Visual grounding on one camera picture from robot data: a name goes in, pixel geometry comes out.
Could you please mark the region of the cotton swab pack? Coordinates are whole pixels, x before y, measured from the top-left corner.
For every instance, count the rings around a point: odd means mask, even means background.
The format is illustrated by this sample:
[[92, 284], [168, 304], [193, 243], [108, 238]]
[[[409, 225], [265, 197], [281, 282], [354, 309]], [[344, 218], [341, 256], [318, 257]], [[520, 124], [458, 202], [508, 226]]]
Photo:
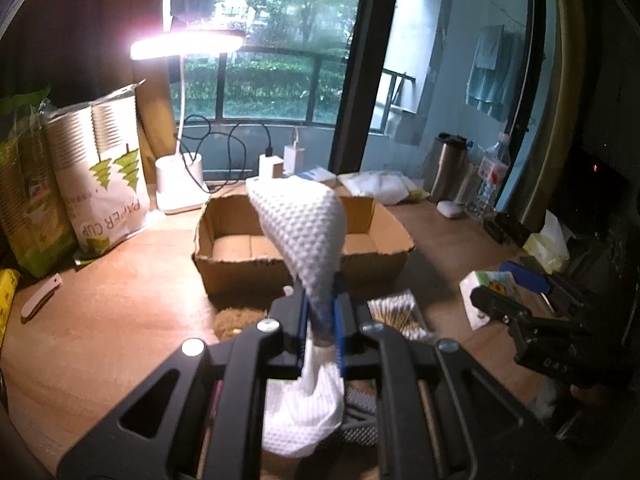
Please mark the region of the cotton swab pack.
[[434, 344], [437, 335], [428, 329], [416, 297], [409, 289], [370, 299], [369, 311], [375, 321], [390, 326], [408, 340]]

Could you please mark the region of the white charger with black plug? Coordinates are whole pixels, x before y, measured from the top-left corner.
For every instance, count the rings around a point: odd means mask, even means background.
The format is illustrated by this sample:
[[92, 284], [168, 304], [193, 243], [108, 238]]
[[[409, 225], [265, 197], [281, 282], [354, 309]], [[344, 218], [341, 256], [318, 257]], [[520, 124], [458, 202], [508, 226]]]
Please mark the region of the white charger with black plug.
[[266, 148], [264, 154], [258, 159], [259, 179], [281, 179], [284, 175], [284, 160], [273, 154], [273, 148]]

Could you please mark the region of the hanging blue towel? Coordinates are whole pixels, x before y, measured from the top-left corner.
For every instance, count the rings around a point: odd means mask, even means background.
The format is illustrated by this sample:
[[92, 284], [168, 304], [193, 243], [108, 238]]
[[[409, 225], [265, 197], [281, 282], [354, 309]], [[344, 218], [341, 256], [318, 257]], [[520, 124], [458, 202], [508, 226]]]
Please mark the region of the hanging blue towel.
[[503, 25], [484, 26], [477, 40], [465, 104], [497, 122], [508, 118], [520, 74], [523, 41]]

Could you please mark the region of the white tissue pack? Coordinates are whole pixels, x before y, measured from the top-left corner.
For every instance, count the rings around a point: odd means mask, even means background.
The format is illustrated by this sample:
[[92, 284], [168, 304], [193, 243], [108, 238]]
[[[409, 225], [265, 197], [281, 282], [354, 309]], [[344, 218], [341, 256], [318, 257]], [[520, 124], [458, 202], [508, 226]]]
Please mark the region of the white tissue pack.
[[423, 188], [417, 186], [402, 172], [395, 170], [339, 174], [337, 181], [351, 196], [373, 198], [384, 206], [420, 202], [428, 197]]

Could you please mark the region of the black mesh item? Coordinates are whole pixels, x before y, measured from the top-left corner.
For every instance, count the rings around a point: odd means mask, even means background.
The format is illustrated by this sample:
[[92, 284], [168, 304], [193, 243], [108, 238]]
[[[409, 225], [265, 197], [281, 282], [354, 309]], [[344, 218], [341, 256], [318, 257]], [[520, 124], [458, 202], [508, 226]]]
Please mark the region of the black mesh item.
[[343, 421], [338, 432], [348, 444], [375, 446], [378, 443], [376, 397], [348, 385], [344, 395]]

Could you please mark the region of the brown scouring pad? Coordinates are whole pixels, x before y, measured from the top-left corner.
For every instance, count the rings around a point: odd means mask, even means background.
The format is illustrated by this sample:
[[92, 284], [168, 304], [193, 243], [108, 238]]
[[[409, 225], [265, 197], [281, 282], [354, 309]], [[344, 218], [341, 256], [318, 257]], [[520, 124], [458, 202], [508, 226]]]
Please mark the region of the brown scouring pad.
[[255, 325], [266, 316], [264, 310], [251, 308], [227, 308], [214, 318], [213, 330], [219, 341], [238, 336], [247, 326]]

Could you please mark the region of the pink white folding knife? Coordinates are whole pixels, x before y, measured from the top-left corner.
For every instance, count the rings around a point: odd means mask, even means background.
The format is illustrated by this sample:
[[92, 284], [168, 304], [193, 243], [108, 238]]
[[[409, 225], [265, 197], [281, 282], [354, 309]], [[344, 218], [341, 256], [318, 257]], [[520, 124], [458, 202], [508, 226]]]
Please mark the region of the pink white folding knife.
[[58, 273], [48, 278], [47, 281], [40, 286], [40, 289], [25, 302], [21, 310], [21, 322], [23, 324], [29, 322], [62, 284], [62, 276]]

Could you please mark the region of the yellow tissue bag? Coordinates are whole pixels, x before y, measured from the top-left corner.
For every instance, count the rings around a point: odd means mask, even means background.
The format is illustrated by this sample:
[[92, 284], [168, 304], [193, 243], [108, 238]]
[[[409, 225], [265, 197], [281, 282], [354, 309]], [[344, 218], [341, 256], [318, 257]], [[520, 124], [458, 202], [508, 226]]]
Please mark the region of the yellow tissue bag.
[[570, 261], [561, 223], [548, 210], [542, 230], [530, 234], [523, 249], [527, 255], [534, 257], [548, 274], [564, 271]]

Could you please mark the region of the clear plastic bottle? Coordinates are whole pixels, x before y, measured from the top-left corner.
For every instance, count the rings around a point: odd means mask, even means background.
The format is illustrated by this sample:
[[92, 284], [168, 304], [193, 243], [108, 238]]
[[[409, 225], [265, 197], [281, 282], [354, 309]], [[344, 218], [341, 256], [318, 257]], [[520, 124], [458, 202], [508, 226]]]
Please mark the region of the clear plastic bottle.
[[511, 166], [510, 141], [510, 134], [500, 132], [497, 143], [485, 152], [480, 162], [477, 170], [480, 186], [466, 206], [466, 212], [474, 219], [484, 218], [494, 209], [498, 192]]

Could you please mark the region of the white charger adapter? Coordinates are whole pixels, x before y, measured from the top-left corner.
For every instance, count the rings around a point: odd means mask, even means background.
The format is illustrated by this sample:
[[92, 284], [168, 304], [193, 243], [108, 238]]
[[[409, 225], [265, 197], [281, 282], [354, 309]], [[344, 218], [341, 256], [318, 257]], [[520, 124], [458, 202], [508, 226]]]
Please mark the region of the white charger adapter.
[[302, 147], [302, 142], [300, 142], [299, 128], [294, 127], [291, 142], [283, 147], [283, 169], [287, 176], [292, 176], [302, 171], [304, 153], [305, 149]]

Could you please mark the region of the white earbuds case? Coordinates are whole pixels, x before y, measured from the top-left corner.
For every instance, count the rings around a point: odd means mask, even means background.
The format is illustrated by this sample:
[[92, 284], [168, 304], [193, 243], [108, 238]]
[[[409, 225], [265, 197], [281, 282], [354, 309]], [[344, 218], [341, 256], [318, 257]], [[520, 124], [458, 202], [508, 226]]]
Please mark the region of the white earbuds case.
[[447, 219], [457, 219], [463, 214], [462, 208], [450, 200], [441, 200], [436, 205], [437, 211]]

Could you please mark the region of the white desk lamp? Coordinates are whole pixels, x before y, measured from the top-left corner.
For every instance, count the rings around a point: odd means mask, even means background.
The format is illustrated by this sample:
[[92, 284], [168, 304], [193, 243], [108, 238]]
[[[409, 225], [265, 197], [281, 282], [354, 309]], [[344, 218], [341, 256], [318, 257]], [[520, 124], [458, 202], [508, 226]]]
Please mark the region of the white desk lamp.
[[189, 56], [211, 58], [215, 54], [234, 52], [242, 47], [244, 40], [245, 32], [242, 30], [183, 28], [137, 40], [129, 49], [133, 61], [171, 56], [179, 58], [180, 115], [175, 154], [160, 157], [155, 162], [156, 204], [164, 214], [198, 209], [209, 196], [203, 177], [202, 156], [181, 151], [186, 122], [184, 59]]

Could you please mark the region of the yellow box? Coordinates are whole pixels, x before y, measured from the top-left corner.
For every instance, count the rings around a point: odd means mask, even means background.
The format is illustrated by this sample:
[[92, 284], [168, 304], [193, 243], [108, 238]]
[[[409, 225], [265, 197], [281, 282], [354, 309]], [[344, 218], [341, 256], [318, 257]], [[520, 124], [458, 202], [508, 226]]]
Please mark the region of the yellow box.
[[0, 346], [6, 336], [14, 295], [21, 274], [14, 269], [0, 270]]

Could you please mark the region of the green white tissue packet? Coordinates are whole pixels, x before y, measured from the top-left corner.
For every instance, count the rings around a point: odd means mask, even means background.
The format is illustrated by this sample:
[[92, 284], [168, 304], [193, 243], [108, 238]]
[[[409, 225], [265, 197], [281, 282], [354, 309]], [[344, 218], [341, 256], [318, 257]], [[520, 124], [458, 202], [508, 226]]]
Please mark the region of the green white tissue packet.
[[520, 301], [511, 272], [473, 271], [459, 283], [459, 289], [471, 330], [490, 321], [509, 324], [514, 312], [510, 304]]

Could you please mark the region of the green snack bag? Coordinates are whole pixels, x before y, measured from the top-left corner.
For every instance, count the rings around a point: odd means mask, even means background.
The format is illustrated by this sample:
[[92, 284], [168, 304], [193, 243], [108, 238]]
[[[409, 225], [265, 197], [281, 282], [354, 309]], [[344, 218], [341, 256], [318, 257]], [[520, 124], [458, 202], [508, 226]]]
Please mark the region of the green snack bag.
[[44, 131], [49, 92], [1, 100], [1, 231], [18, 266], [35, 278], [76, 247]]

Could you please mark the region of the paper cup package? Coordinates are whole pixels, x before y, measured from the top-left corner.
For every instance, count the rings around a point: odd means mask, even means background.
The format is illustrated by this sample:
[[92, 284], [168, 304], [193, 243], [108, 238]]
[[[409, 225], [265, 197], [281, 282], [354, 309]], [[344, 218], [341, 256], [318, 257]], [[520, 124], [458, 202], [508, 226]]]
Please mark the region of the paper cup package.
[[43, 112], [58, 189], [85, 258], [145, 226], [150, 198], [137, 123], [136, 84]]

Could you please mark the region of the steel thermos cup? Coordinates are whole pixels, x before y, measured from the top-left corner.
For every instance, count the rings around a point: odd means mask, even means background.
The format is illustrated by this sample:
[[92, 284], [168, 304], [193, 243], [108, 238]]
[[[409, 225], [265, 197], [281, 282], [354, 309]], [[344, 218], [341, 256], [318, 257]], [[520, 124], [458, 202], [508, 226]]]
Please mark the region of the steel thermos cup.
[[441, 132], [436, 136], [423, 165], [423, 189], [430, 202], [457, 198], [472, 146], [472, 141], [457, 134]]

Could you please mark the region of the white textured cloth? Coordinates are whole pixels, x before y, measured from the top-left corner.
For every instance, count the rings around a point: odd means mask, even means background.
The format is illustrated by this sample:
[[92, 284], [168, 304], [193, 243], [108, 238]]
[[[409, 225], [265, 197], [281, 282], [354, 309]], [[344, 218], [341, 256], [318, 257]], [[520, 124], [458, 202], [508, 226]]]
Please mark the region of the white textured cloth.
[[246, 189], [262, 232], [309, 299], [302, 374], [267, 382], [262, 432], [266, 452], [303, 458], [341, 426], [344, 412], [332, 294], [346, 214], [332, 188], [300, 177], [257, 178]]

